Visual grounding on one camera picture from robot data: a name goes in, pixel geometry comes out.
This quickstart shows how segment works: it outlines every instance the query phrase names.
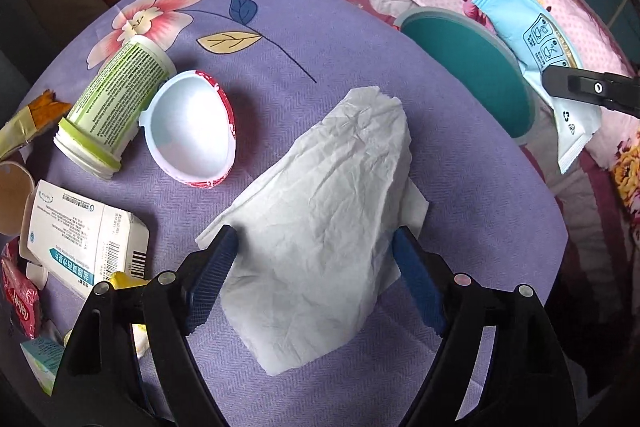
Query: barcode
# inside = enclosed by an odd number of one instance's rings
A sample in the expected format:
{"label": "barcode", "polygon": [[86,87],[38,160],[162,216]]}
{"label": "barcode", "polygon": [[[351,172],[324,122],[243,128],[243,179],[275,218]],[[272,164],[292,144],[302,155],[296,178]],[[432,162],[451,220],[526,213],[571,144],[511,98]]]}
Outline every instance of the barcode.
{"label": "barcode", "polygon": [[120,252],[120,245],[107,243],[107,279],[113,275],[113,272],[118,271],[118,253]]}
{"label": "barcode", "polygon": [[131,256],[131,270],[130,273],[133,277],[139,279],[145,278],[145,266],[146,266],[146,254],[142,252],[136,252],[134,250],[133,256]]}
{"label": "barcode", "polygon": [[68,194],[62,194],[62,199],[68,201],[69,203],[76,204],[84,210],[89,210],[91,205],[89,203],[84,203],[84,201],[80,201],[78,198],[74,198],[73,196],[69,196]]}

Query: blue leaf print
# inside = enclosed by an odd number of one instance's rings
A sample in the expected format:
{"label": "blue leaf print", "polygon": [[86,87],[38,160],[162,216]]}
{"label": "blue leaf print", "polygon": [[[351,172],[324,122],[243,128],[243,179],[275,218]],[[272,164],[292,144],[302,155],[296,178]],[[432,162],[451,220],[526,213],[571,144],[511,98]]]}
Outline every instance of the blue leaf print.
{"label": "blue leaf print", "polygon": [[258,13],[258,5],[252,0],[231,0],[229,16],[237,23],[246,25]]}

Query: blue gripper pad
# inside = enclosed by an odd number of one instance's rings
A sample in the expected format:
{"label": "blue gripper pad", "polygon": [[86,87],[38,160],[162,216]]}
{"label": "blue gripper pad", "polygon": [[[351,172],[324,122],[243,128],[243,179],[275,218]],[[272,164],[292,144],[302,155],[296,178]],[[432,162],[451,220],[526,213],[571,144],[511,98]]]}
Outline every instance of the blue gripper pad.
{"label": "blue gripper pad", "polygon": [[391,248],[422,321],[442,337],[447,330],[444,290],[453,273],[442,257],[424,252],[407,227],[394,232]]}
{"label": "blue gripper pad", "polygon": [[186,271],[182,285],[188,310],[184,323],[187,334],[193,333],[209,318],[237,253],[238,234],[229,225],[224,225],[207,250],[189,254],[180,266],[178,273],[181,276],[183,267]]}

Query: white tissue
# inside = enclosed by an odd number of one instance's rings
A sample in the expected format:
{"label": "white tissue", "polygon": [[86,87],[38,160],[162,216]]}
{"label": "white tissue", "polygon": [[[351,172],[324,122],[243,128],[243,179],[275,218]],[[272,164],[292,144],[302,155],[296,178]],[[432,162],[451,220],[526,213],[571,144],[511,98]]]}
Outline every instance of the white tissue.
{"label": "white tissue", "polygon": [[231,326],[269,375],[343,346],[399,276],[391,235],[418,235],[427,202],[408,179],[400,100],[352,89],[196,239],[224,224],[238,256],[220,292]]}

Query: plastic packet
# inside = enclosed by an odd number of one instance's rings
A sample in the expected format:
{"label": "plastic packet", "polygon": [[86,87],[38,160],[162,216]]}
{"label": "plastic packet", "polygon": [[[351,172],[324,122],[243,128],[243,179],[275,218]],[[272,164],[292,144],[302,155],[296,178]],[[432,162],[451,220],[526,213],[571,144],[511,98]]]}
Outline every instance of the plastic packet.
{"label": "plastic packet", "polygon": [[56,102],[55,93],[47,89],[0,128],[0,160],[49,130],[69,109],[70,103]]}
{"label": "plastic packet", "polygon": [[550,65],[580,68],[582,62],[558,23],[536,0],[473,0],[489,17],[498,36],[520,62],[526,81],[554,112],[558,130],[558,166],[564,174],[602,125],[596,105],[556,98],[542,86]]}
{"label": "plastic packet", "polygon": [[65,348],[47,337],[23,342],[20,347],[33,376],[36,377],[42,390],[51,396]]}
{"label": "plastic packet", "polygon": [[18,238],[10,241],[2,249],[2,284],[4,293],[14,306],[24,333],[30,339],[38,336],[40,330],[40,296],[36,286],[27,279],[17,266]]}

